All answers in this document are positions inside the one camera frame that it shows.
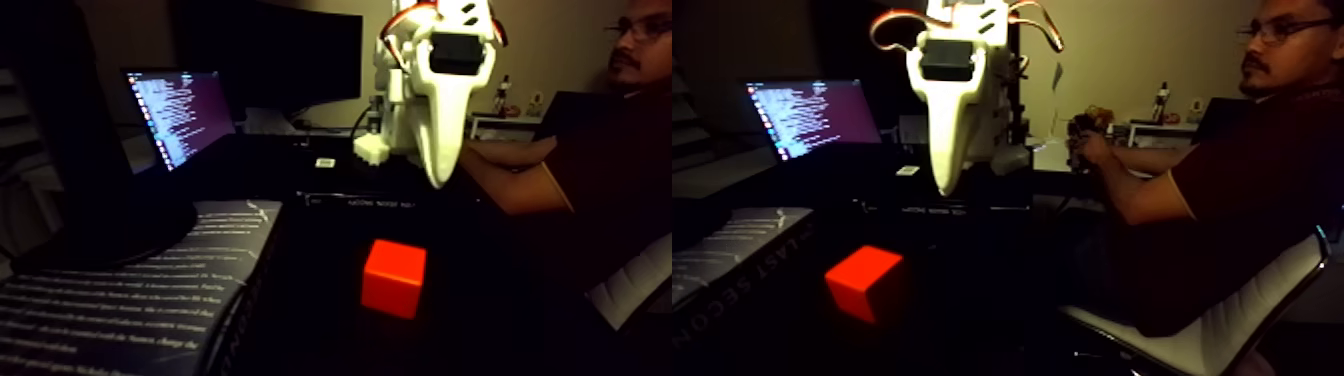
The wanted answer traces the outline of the person's hand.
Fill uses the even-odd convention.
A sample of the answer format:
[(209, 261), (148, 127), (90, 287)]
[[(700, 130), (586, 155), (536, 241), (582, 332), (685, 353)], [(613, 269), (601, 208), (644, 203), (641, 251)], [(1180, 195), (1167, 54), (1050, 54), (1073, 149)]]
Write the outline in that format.
[(1082, 132), (1078, 137), (1078, 152), (1089, 164), (1098, 168), (1117, 164), (1117, 157), (1107, 144), (1107, 138), (1098, 132)]

